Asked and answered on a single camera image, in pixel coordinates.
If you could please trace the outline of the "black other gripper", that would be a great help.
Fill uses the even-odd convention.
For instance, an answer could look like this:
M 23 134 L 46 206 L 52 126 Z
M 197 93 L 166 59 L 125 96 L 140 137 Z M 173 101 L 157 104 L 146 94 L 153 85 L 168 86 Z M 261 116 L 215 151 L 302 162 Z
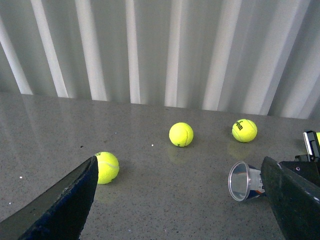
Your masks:
M 277 223 L 287 240 L 320 238 L 320 145 L 317 133 L 303 132 L 307 154 L 294 161 L 265 157 L 261 178 Z

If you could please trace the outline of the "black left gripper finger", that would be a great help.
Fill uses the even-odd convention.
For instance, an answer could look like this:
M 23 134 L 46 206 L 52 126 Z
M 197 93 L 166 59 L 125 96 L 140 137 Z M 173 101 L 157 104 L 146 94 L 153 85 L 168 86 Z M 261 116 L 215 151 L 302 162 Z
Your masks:
M 98 182 L 91 156 L 44 193 L 0 223 L 2 240 L 78 240 Z

